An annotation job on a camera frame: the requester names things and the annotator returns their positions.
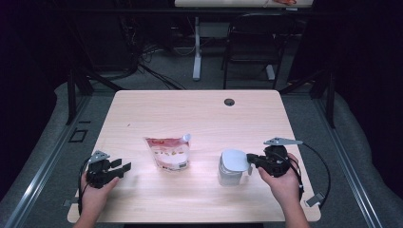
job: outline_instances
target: plastic lid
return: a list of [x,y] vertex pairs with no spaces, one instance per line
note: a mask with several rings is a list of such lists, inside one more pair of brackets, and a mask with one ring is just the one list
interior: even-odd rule
[[221,157],[225,168],[234,172],[246,171],[250,166],[246,154],[240,150],[226,149],[222,152]]

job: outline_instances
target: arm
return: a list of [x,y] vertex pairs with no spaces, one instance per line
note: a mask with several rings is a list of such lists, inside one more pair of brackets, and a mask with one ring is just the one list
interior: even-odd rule
[[74,225],[74,228],[94,227],[95,222],[101,215],[106,205],[107,196],[116,186],[119,178],[114,178],[104,187],[98,189],[93,188],[86,183],[86,172],[81,177],[81,185],[86,189],[83,194],[83,211],[80,218]]
[[[288,157],[297,162],[297,158],[288,154]],[[299,203],[298,180],[294,171],[290,168],[286,174],[274,178],[270,176],[263,168],[258,168],[261,178],[270,186],[273,196],[281,206],[285,216],[285,226],[287,228],[310,227],[308,220]]]

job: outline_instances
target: snack bag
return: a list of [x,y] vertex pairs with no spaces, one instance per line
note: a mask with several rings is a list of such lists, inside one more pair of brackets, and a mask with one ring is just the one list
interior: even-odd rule
[[178,139],[145,138],[158,167],[178,171],[187,167],[190,134]]

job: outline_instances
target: cable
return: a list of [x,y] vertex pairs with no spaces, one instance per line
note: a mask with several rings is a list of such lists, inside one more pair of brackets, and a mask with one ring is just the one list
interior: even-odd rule
[[157,78],[160,81],[162,81],[168,89],[170,89],[170,86],[172,86],[175,89],[186,89],[183,85],[181,85],[180,83],[178,83],[174,79],[172,79],[172,78],[170,78],[168,76],[162,75],[160,73],[157,73],[154,70],[150,69],[149,67],[147,67],[147,66],[145,66],[143,64],[139,63],[139,67],[142,67],[145,71],[150,73],[152,76],[154,76],[155,78]]
[[315,154],[317,154],[317,156],[322,160],[322,162],[323,162],[323,164],[324,164],[324,166],[325,166],[325,168],[326,168],[327,175],[328,175],[328,180],[329,180],[329,182],[328,182],[328,188],[327,188],[327,190],[326,190],[326,194],[325,194],[325,196],[324,196],[324,198],[323,198],[323,201],[319,204],[319,209],[320,209],[320,208],[322,208],[322,206],[325,204],[326,199],[328,198],[329,193],[330,193],[331,182],[332,182],[332,181],[331,181],[330,170],[329,170],[329,167],[328,167],[326,161],[322,158],[322,156],[320,156],[320,154],[319,154],[313,147],[311,147],[310,145],[308,145],[308,144],[305,143],[305,142],[303,142],[302,144],[305,145],[306,147],[308,147],[309,149],[311,149],[312,151],[314,151]]
[[81,190],[81,177],[83,176],[83,172],[84,169],[86,168],[86,164],[88,163],[90,158],[87,158],[84,160],[83,164],[81,165],[80,168],[80,172],[78,174],[78,213],[81,216],[81,212],[83,211],[83,194],[86,191],[86,187],[88,186],[88,184],[86,185],[86,187],[83,189],[83,191]]

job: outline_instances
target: chair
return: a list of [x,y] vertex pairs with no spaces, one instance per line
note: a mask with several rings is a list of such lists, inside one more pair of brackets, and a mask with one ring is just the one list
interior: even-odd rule
[[273,89],[276,88],[282,55],[296,21],[287,15],[246,13],[229,25],[221,69],[226,89],[228,63],[242,65],[276,65]]

